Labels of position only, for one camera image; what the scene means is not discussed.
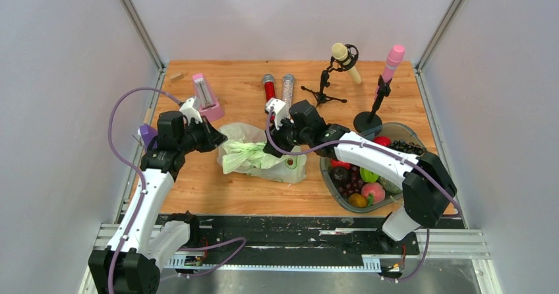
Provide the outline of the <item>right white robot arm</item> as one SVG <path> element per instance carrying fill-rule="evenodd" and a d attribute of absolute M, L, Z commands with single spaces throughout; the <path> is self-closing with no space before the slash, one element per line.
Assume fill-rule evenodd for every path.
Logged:
<path fill-rule="evenodd" d="M 436 154 L 406 154 L 367 140 L 347 127 L 326 123 L 306 100 L 288 107 L 272 98 L 264 111 L 269 124 L 265 130 L 267 154 L 294 156 L 295 146 L 308 146 L 307 154 L 314 152 L 362 167 L 401 189 L 403 206 L 385 219 L 376 235 L 380 250 L 394 252 L 412 231 L 433 228 L 449 204 L 461 211 L 455 200 L 456 186 Z"/>

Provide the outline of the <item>pale green plastic bag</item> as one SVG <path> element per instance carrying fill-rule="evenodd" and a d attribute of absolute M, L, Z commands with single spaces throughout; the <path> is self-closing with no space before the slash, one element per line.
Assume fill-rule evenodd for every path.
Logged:
<path fill-rule="evenodd" d="M 280 183 L 297 184 L 307 177 L 305 155 L 277 158 L 263 151 L 264 130 L 246 123 L 219 128 L 227 140 L 218 148 L 217 163 L 223 174 L 242 173 Z"/>

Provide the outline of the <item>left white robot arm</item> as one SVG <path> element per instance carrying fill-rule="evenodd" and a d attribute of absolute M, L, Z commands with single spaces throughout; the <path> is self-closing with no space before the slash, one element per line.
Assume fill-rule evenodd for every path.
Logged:
<path fill-rule="evenodd" d="M 198 218 L 172 214 L 152 236 L 160 208 L 175 184 L 185 156 L 211 152 L 227 136 L 205 116 L 166 111 L 158 117 L 157 135 L 136 171 L 138 187 L 116 233 L 103 250 L 93 250 L 88 265 L 98 293 L 156 293 L 161 271 L 175 252 L 196 249 L 202 241 Z"/>

